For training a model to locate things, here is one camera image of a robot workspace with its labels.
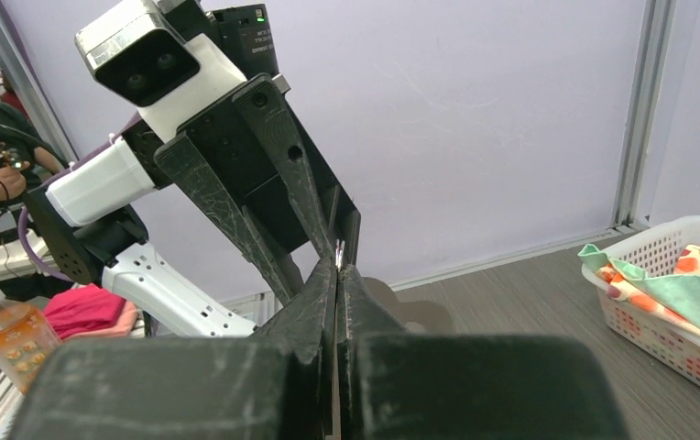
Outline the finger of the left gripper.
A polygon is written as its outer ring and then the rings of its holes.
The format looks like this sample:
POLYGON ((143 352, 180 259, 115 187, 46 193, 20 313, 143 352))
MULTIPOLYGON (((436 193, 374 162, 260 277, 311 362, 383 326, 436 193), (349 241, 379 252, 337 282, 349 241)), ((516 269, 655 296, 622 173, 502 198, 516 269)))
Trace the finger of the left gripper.
POLYGON ((275 242, 255 215, 236 201, 221 177, 191 140, 179 135, 159 147, 154 161, 249 263, 276 298, 288 304, 303 287, 292 257, 275 242))
POLYGON ((307 149, 289 106, 274 82, 246 82, 232 97, 235 109, 286 185, 290 206, 321 257, 334 257, 330 231, 307 149))

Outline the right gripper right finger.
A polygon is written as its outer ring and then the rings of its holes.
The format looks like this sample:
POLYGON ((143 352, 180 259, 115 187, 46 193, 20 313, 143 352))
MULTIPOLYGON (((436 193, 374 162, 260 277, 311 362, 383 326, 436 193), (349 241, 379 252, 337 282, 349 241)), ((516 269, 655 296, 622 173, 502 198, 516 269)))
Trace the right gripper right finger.
POLYGON ((352 265, 338 276, 335 343, 344 439, 629 437, 580 341, 412 333, 352 265))

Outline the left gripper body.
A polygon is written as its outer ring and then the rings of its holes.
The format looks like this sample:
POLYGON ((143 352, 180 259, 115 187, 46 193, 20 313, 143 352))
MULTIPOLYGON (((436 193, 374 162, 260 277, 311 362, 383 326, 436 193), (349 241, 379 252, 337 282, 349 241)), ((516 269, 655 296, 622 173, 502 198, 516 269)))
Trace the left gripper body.
POLYGON ((239 249, 279 260, 311 243, 357 262, 361 214, 270 75, 190 115, 168 141, 145 121, 125 139, 157 188, 179 186, 239 249))

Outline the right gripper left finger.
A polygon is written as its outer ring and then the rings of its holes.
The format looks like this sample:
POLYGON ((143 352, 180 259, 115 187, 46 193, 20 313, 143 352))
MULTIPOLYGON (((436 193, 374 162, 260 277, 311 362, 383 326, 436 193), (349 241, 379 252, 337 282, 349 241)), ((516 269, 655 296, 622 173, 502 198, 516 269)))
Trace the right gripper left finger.
POLYGON ((74 341, 23 400, 15 439, 323 439, 333 432, 337 267, 247 337, 74 341))

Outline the metal key organizer plate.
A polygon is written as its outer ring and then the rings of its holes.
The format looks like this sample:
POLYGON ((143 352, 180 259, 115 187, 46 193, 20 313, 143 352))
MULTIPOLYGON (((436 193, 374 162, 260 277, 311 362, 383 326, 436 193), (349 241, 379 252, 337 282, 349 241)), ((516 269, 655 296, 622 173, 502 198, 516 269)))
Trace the metal key organizer plate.
POLYGON ((333 328, 338 342, 364 337, 387 337, 411 333, 446 335, 455 331, 446 307, 427 300, 402 300, 384 281, 364 277, 354 265, 336 257, 323 258, 325 272, 334 279, 328 297, 334 302, 333 328))

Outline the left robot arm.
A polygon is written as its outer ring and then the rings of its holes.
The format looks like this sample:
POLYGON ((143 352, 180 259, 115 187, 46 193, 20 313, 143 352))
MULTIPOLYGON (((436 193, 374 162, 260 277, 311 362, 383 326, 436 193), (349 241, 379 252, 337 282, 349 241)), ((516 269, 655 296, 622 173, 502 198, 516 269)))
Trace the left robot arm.
POLYGON ((282 303, 311 244, 355 263, 361 215, 286 100, 262 4, 123 1, 75 36, 94 80, 139 120, 25 198, 23 219, 63 275, 139 306, 178 336, 249 336, 241 317, 180 275, 133 202, 178 187, 282 303))

